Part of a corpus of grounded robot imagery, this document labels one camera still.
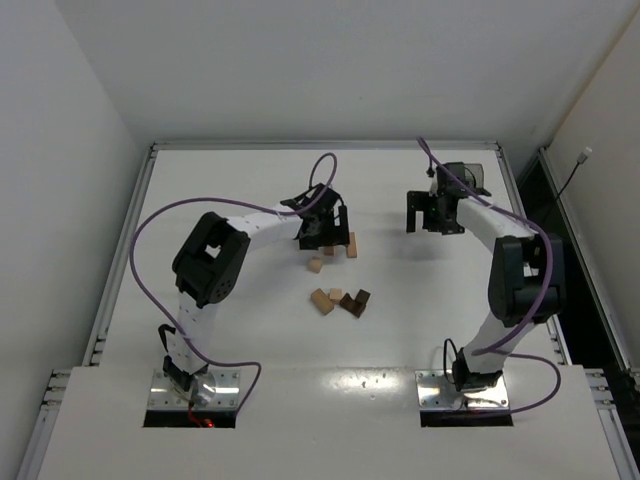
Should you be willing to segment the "smoky transparent plastic container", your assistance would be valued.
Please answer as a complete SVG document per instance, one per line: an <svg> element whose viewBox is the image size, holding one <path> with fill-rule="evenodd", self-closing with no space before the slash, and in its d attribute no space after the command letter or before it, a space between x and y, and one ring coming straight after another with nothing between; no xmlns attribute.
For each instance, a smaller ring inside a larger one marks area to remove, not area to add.
<svg viewBox="0 0 640 480"><path fill-rule="evenodd" d="M453 162L449 166L452 173L476 194L491 196L491 193L484 186L484 170L481 164Z"/></svg>

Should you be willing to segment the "small light wood cube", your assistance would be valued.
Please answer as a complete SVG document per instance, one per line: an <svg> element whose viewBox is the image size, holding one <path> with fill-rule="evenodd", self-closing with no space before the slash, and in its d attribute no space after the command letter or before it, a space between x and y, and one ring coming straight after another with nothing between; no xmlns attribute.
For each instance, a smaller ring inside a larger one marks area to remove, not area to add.
<svg viewBox="0 0 640 480"><path fill-rule="evenodd" d="M331 288L329 290L329 299L333 303L339 303L343 298L343 291L340 288Z"/></svg>

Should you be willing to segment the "dark wood notched block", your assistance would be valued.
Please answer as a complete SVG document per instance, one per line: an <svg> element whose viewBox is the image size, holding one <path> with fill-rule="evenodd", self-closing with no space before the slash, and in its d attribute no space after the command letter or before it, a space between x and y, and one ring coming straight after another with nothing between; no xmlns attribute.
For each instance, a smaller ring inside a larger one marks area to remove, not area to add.
<svg viewBox="0 0 640 480"><path fill-rule="evenodd" d="M366 309L370 297L370 292L360 289L354 297L346 293L340 300L339 305L354 317L360 318Z"/></svg>

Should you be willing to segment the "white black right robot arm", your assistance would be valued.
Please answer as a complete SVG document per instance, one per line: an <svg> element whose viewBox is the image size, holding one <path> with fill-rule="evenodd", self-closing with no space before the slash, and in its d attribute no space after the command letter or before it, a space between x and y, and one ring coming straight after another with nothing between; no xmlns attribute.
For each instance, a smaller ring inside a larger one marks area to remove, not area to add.
<svg viewBox="0 0 640 480"><path fill-rule="evenodd" d="M564 308L562 242L496 206L481 165L446 163L428 175L429 190L406 194L407 232L471 233L492 256L487 317L457 351L449 379L459 391L483 390L497 383L522 339Z"/></svg>

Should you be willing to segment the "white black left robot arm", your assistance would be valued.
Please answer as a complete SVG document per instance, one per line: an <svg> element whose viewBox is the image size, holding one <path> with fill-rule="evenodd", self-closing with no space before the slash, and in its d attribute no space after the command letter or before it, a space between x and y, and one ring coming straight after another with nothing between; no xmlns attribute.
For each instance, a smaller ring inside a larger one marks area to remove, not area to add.
<svg viewBox="0 0 640 480"><path fill-rule="evenodd" d="M179 389L189 392L207 371L200 342L211 337L218 306L236 286L248 254L281 240L295 240L301 250L348 245L342 197L320 183L266 212L231 217L207 212L198 220L172 263L179 310L163 370Z"/></svg>

